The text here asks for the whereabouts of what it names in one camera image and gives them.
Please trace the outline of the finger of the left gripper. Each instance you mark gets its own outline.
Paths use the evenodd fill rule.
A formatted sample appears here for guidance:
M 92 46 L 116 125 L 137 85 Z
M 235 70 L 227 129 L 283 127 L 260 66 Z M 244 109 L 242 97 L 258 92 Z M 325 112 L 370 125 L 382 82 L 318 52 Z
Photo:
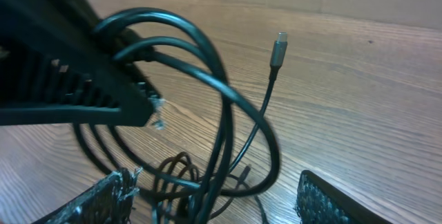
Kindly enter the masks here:
M 1 124 L 144 126 L 152 85 L 93 36 L 87 0 L 1 0 Z

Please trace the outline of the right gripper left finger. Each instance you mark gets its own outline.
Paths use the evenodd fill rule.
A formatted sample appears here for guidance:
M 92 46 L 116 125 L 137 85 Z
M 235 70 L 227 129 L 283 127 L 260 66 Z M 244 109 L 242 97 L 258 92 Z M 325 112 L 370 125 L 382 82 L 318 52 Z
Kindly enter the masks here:
M 65 205 L 32 224 L 127 224 L 142 169 L 112 171 Z

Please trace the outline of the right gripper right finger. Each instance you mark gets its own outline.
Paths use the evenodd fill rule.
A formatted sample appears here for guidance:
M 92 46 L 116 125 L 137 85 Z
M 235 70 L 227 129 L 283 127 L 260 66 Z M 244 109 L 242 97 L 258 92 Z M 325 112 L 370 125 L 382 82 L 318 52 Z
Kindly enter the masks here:
M 310 170 L 300 174 L 295 210 L 302 224 L 391 224 Z

